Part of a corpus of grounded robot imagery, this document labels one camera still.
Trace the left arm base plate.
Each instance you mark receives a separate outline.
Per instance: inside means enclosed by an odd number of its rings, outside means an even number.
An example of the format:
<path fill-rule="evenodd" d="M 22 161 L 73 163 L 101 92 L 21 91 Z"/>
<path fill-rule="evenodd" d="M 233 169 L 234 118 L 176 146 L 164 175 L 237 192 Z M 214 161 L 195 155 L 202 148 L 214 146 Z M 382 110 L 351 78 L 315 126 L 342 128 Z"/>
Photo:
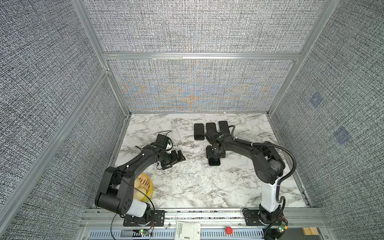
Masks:
<path fill-rule="evenodd" d="M 123 226 L 149 228 L 154 225 L 155 227 L 163 227 L 165 222 L 165 213 L 166 211 L 164 210 L 151 210 L 151 214 L 148 215 L 150 218 L 147 222 L 145 222 L 143 218 L 125 215 Z"/>

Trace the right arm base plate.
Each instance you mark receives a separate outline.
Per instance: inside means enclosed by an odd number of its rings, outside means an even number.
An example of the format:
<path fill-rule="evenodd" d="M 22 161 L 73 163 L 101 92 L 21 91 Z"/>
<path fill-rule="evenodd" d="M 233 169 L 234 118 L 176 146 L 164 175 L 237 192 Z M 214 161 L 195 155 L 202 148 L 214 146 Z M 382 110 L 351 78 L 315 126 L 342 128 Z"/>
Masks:
<path fill-rule="evenodd" d="M 247 208 L 242 209 L 242 214 L 244 216 L 247 226 L 263 226 L 264 224 L 260 219 L 259 210 L 250 210 Z"/>

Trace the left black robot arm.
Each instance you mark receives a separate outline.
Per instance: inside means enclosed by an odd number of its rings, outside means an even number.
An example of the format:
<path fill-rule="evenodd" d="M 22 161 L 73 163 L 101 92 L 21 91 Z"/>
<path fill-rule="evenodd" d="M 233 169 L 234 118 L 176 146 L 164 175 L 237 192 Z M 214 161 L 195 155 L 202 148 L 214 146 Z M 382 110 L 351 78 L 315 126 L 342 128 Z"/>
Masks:
<path fill-rule="evenodd" d="M 147 145 L 129 162 L 115 168 L 108 167 L 95 197 L 95 205 L 120 216 L 130 215 L 148 219 L 151 206 L 134 198 L 135 180 L 152 164 L 159 162 L 163 169 L 171 168 L 174 164 L 185 161 L 183 153 L 178 150 L 166 152 L 159 146 Z"/>

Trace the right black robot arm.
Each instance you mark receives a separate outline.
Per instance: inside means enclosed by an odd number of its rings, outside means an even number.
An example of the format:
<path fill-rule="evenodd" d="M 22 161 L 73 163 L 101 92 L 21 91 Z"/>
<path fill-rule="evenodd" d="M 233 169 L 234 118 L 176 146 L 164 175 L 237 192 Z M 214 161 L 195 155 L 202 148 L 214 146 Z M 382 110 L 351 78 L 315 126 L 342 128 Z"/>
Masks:
<path fill-rule="evenodd" d="M 278 220 L 281 213 L 280 185 L 286 167 L 284 161 L 270 142 L 251 143 L 231 136 L 206 137 L 208 159 L 224 158 L 227 151 L 249 158 L 256 176 L 262 181 L 262 200 L 259 206 L 260 221 L 269 225 Z"/>

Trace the black phone screen up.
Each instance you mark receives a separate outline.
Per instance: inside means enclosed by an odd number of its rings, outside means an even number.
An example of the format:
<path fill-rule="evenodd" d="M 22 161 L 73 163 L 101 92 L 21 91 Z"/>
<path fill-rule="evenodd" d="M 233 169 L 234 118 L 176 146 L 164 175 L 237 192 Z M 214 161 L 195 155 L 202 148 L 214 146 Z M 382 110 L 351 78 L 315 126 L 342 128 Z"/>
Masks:
<path fill-rule="evenodd" d="M 219 121 L 219 127 L 220 127 L 220 134 L 227 134 L 230 135 L 230 128 L 227 121 Z"/>

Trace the black phone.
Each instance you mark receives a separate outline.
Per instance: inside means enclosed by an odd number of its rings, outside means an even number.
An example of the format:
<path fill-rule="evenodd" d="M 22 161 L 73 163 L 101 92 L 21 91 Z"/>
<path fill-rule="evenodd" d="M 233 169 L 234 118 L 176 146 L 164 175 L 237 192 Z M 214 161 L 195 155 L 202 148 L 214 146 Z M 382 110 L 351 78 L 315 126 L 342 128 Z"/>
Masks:
<path fill-rule="evenodd" d="M 213 131 L 213 132 L 217 132 L 217 126 L 216 126 L 216 123 L 206 123 L 206 131 L 209 132 L 209 131 Z"/>
<path fill-rule="evenodd" d="M 209 166 L 220 166 L 221 161 L 219 158 L 208 158 Z"/>
<path fill-rule="evenodd" d="M 194 124 L 194 139 L 196 141 L 203 141 L 205 139 L 204 124 Z"/>

